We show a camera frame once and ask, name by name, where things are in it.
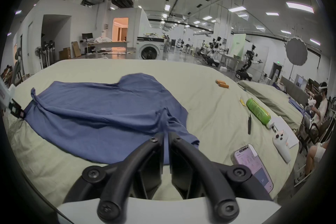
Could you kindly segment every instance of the computer monitor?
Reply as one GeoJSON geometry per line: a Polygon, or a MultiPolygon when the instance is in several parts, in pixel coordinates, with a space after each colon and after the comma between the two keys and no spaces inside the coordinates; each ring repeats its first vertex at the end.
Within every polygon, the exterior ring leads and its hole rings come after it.
{"type": "Polygon", "coordinates": [[[92,33],[82,33],[82,39],[91,39],[93,38],[92,33]]]}

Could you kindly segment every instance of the game controller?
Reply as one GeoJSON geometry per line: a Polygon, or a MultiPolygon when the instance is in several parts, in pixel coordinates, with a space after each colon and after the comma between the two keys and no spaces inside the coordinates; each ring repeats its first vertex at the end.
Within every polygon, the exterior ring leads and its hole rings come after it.
{"type": "Polygon", "coordinates": [[[282,156],[286,163],[291,161],[291,155],[289,153],[289,148],[287,146],[288,134],[286,132],[279,131],[273,137],[273,144],[278,150],[279,154],[282,156]]]}

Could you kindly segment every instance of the light green bedsheet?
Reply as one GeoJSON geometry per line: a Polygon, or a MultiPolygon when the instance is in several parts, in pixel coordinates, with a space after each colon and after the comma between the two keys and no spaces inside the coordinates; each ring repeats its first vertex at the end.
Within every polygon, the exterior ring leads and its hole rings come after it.
{"type": "Polygon", "coordinates": [[[262,83],[242,80],[238,84],[261,100],[275,114],[281,116],[294,132],[300,127],[303,116],[289,103],[287,94],[262,83]]]}
{"type": "MultiPolygon", "coordinates": [[[[39,94],[53,81],[116,83],[122,76],[137,72],[153,75],[187,109],[187,130],[199,138],[199,150],[211,161],[232,165],[231,154],[242,146],[252,144],[273,182],[271,197],[278,194],[292,171],[298,145],[290,149],[291,161],[285,163],[273,145],[274,133],[254,115],[251,135],[248,135],[250,112],[239,100],[242,98],[246,102],[253,95],[212,68],[155,60],[64,60],[39,71],[18,85],[14,99],[25,108],[32,99],[32,87],[39,94]],[[216,79],[224,80],[229,89],[219,87],[215,83],[216,79]]],[[[257,101],[275,117],[271,109],[260,100],[257,101]]],[[[8,114],[4,121],[9,142],[23,171],[54,206],[63,202],[86,167],[97,165],[66,153],[44,140],[26,121],[8,114]]],[[[171,184],[168,166],[163,168],[162,184],[154,199],[181,199],[171,184]]]]}

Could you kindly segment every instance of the white shirt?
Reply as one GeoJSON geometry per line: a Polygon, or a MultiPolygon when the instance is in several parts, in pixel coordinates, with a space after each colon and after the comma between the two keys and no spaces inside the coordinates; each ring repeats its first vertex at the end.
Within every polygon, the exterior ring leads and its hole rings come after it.
{"type": "Polygon", "coordinates": [[[321,118],[319,118],[319,116],[317,115],[317,113],[314,115],[311,123],[316,123],[317,126],[321,126],[322,124],[322,120],[324,118],[324,115],[326,114],[327,111],[327,106],[328,106],[328,100],[327,98],[325,98],[324,100],[322,100],[322,102],[320,103],[320,107],[318,108],[320,114],[321,114],[321,118]]]}

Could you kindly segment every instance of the orange object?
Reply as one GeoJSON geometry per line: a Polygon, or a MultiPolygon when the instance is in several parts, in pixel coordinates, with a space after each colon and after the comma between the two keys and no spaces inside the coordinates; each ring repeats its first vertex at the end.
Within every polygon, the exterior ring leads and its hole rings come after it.
{"type": "Polygon", "coordinates": [[[218,83],[218,86],[222,88],[227,88],[227,89],[229,88],[229,85],[227,85],[226,83],[221,83],[221,82],[218,83]]]}
{"type": "Polygon", "coordinates": [[[220,83],[226,84],[225,81],[223,81],[223,80],[219,80],[219,79],[216,79],[215,82],[216,82],[217,84],[220,84],[220,83]]]}

